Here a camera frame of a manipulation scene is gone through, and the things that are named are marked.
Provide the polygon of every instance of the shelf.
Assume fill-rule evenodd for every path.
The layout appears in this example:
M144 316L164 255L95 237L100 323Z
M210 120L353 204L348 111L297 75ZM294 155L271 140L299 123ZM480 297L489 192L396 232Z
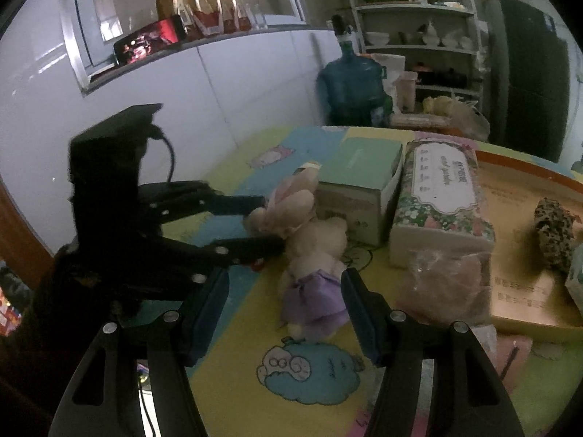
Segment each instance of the shelf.
M394 50L394 49L421 49L422 51L443 51L443 52L456 52L459 54L470 54L472 56L476 55L476 51L468 51L461 48L445 48L442 46L426 46L422 44L387 44L386 46L365 46L368 51L379 51L379 50Z
M443 86L416 86L417 90L432 90L434 92L447 92L459 95L471 95L472 97L479 97L480 92L478 90L468 90L466 88L452 88L452 87L443 87Z
M473 16L468 9L449 8L448 6L418 3L380 3L357 6L356 11L393 11L399 9L419 9L421 11L433 11L442 14L458 14L460 16Z

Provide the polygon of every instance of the blue cartoon sheep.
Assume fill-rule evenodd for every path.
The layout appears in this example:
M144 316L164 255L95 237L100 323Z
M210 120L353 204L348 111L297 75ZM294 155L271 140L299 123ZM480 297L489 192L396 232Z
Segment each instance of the blue cartoon sheep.
M348 398L360 384L364 370L360 357L328 343L283 340L273 347L257 368L259 382L272 393L302 404L333 406Z

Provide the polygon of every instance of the window sill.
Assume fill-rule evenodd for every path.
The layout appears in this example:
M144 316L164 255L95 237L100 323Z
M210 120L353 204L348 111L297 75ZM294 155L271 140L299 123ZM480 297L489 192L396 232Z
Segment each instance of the window sill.
M81 90L82 90L84 95L88 95L88 94L94 92L95 90L97 90L98 88L104 86L108 82L110 82L118 77L121 77L122 75L127 74L128 72L131 72L132 70L136 70L137 68L142 67L146 64L149 64L150 62L154 62L155 60L165 58L166 56L176 54L177 52L181 52L181 51L184 51L186 49L190 49L190 48L194 48L194 47L198 47L198 46L203 46L206 44L212 44L214 42L219 42L219 41L222 41L225 39L244 38L245 36L251 36L251 35L255 35L255 34L266 34L266 33L284 32L284 31L305 31L305 30L314 30L314 29L319 29L319 30L326 29L326 30L328 30L328 28L317 28L317 27L308 26L305 24L287 25L287 26L276 26L276 27L271 27L271 28L267 28L267 29L252 29L251 31L243 33L243 34L224 34L224 35L215 36L215 37L209 38L209 39L201 39L201 40L192 41L192 42L177 43L176 45L169 47L168 49L163 49L162 51L159 51L155 54L152 54L152 55L148 56L147 58L142 59L140 61L134 62L132 64L128 64L126 66L120 66L117 68L113 68L109 71L106 71L103 75L101 75L100 77L91 81L87 86L81 87Z

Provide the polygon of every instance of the purple cloth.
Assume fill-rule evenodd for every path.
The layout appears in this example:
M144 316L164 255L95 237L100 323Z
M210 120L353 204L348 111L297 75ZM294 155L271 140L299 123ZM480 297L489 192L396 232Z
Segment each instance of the purple cloth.
M349 320L340 281L321 269L296 280L283 295L281 318L303 326L306 340L328 337Z

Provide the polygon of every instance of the blue water bottle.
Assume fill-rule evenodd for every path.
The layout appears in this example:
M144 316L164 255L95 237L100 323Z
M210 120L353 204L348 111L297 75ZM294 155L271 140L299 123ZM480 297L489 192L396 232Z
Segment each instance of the blue water bottle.
M340 15L332 17L342 57L328 63L318 78L330 106L328 124L333 126L386 126L387 94L383 89L386 67L357 56Z

